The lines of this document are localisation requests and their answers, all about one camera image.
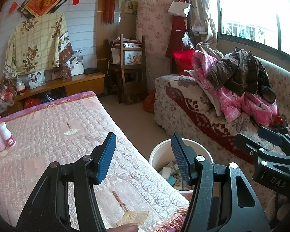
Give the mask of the cream plastic trash bin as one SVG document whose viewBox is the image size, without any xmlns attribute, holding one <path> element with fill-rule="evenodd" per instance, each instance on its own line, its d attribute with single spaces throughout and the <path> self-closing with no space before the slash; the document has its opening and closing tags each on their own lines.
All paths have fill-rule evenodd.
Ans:
<svg viewBox="0 0 290 232">
<path fill-rule="evenodd" d="M 183 138 L 182 140 L 187 146 L 192 147 L 197 155 L 204 156 L 207 160 L 214 162 L 211 154 L 201 144 L 186 138 Z M 173 178 L 175 178 L 174 174 L 178 174 L 179 171 L 178 168 L 174 166 L 176 162 L 171 148 L 170 139 L 159 143 L 153 149 L 152 153 L 150 154 L 149 163 L 154 169 L 157 170 L 157 172 L 159 172 L 159 174 L 162 174 L 163 168 L 171 168 L 171 175 Z"/>
</svg>

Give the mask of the pink spotted blanket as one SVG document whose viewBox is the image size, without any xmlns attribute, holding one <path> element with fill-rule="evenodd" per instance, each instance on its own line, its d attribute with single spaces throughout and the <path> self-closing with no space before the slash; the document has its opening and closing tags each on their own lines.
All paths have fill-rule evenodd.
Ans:
<svg viewBox="0 0 290 232">
<path fill-rule="evenodd" d="M 215 89 L 206 78 L 206 74 L 217 61 L 215 57 L 195 50 L 192 56 L 193 70 L 187 71 L 208 96 L 217 115 L 224 115 L 226 122 L 231 123 L 245 112 L 253 116 L 257 124 L 269 126 L 272 118 L 277 114 L 277 103 L 267 103 L 261 96 L 248 92 L 239 96 L 224 86 L 218 90 Z"/>
</svg>

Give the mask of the floral covered sofa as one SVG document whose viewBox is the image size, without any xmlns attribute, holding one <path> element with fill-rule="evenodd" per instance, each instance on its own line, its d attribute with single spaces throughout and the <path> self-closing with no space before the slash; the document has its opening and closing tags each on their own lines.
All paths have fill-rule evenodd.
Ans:
<svg viewBox="0 0 290 232">
<path fill-rule="evenodd" d="M 261 63 L 267 70 L 277 96 L 278 109 L 286 116 L 290 127 L 290 72 L 266 60 Z M 250 181 L 264 208 L 274 197 L 274 191 L 252 179 L 252 159 L 235 146 L 239 132 L 250 137 L 268 151 L 282 154 L 282 150 L 257 134 L 258 125 L 246 113 L 227 123 L 224 115 L 217 116 L 208 96 L 190 75 L 164 75 L 155 81 L 155 120 L 168 135 L 177 132 L 182 138 L 203 145 L 217 164 L 236 162 Z"/>
</svg>

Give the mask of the white Caltrate pill bottle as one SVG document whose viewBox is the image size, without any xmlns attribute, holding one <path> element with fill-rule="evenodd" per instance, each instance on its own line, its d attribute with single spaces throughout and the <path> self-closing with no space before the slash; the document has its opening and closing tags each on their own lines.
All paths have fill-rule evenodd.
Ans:
<svg viewBox="0 0 290 232">
<path fill-rule="evenodd" d="M 5 140 L 8 147 L 12 148 L 13 146 L 15 146 L 16 141 L 15 141 L 11 131 L 7 128 L 7 125 L 5 122 L 2 122 L 0 124 L 0 133 L 1 133 L 3 139 Z"/>
</svg>

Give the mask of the brown jacket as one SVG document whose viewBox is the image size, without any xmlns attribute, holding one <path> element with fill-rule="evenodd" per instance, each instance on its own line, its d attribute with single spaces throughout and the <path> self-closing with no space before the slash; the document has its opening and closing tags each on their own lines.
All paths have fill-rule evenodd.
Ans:
<svg viewBox="0 0 290 232">
<path fill-rule="evenodd" d="M 235 47 L 229 56 L 217 61 L 206 78 L 217 90 L 225 87 L 239 96 L 258 94 L 269 104 L 276 100 L 265 67 L 251 51 Z"/>
</svg>

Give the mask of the red cushion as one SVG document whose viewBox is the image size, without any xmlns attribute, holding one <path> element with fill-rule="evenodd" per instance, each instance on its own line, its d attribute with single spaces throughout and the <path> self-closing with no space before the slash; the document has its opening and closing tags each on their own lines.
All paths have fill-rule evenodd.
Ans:
<svg viewBox="0 0 290 232">
<path fill-rule="evenodd" d="M 187 74 L 185 70 L 193 70 L 192 58 L 195 54 L 195 50 L 175 51 L 173 52 L 173 58 L 177 66 L 177 72 L 179 74 Z"/>
</svg>

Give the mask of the wooden chair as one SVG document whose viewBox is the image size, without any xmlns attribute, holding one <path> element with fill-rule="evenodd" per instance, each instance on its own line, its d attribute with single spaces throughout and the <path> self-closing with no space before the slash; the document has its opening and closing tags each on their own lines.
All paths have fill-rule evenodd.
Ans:
<svg viewBox="0 0 290 232">
<path fill-rule="evenodd" d="M 110 87 L 116 91 L 118 103 L 143 101 L 148 94 L 146 72 L 146 37 L 141 41 L 124 38 L 109 39 L 111 59 L 108 63 Z"/>
</svg>

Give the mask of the wooden sideboard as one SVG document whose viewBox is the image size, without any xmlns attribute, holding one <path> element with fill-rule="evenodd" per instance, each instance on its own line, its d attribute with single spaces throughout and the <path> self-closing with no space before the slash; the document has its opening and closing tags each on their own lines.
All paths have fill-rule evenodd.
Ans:
<svg viewBox="0 0 290 232">
<path fill-rule="evenodd" d="M 21 111 L 24 105 L 23 100 L 26 98 L 61 87 L 64 88 L 66 96 L 88 91 L 92 91 L 97 95 L 103 94 L 105 90 L 104 78 L 104 73 L 98 72 L 93 74 L 80 74 L 69 79 L 59 78 L 57 80 L 47 81 L 43 86 L 26 90 L 22 95 L 16 96 L 14 104 L 17 107 L 17 111 Z"/>
</svg>

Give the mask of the framed couple photo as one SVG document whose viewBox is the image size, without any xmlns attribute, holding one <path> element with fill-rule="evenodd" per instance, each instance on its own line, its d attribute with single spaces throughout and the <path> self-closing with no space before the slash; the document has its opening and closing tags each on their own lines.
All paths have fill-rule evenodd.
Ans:
<svg viewBox="0 0 290 232">
<path fill-rule="evenodd" d="M 44 71 L 33 72 L 28 75 L 29 88 L 35 89 L 46 84 Z"/>
</svg>

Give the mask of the window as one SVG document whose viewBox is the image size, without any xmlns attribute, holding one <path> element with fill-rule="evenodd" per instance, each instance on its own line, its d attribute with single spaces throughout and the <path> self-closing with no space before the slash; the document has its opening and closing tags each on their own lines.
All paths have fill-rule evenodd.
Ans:
<svg viewBox="0 0 290 232">
<path fill-rule="evenodd" d="M 219 0 L 221 33 L 290 56 L 290 0 Z"/>
</svg>

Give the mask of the pink floral covered appliance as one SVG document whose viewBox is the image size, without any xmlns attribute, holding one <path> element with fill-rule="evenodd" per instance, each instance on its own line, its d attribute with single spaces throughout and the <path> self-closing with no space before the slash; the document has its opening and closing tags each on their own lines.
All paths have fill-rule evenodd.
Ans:
<svg viewBox="0 0 290 232">
<path fill-rule="evenodd" d="M 165 55 L 168 48 L 172 16 L 168 9 L 175 0 L 138 0 L 136 39 L 146 38 L 146 52 Z"/>
</svg>

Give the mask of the floral checked hanging cloth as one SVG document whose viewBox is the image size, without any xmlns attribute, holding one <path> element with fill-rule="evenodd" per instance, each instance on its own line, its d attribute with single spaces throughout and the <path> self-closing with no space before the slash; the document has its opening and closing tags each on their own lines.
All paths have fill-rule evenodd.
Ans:
<svg viewBox="0 0 290 232">
<path fill-rule="evenodd" d="M 74 55 L 65 14 L 47 14 L 18 24 L 10 35 L 3 77 L 55 69 L 70 78 L 67 62 Z"/>
</svg>

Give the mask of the red chinese knot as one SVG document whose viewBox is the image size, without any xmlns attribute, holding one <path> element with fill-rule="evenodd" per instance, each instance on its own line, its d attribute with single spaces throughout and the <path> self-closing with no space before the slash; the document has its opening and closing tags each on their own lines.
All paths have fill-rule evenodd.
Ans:
<svg viewBox="0 0 290 232">
<path fill-rule="evenodd" d="M 112 24 L 115 19 L 115 2 L 116 0 L 105 0 L 104 1 L 104 14 L 102 22 L 104 24 Z"/>
</svg>

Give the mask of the red fu wall picture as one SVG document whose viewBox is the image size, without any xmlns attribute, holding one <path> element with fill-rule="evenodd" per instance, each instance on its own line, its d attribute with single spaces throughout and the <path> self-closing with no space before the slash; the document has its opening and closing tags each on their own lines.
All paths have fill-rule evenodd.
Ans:
<svg viewBox="0 0 290 232">
<path fill-rule="evenodd" d="M 25 0 L 18 11 L 27 19 L 54 13 L 68 0 Z"/>
</svg>

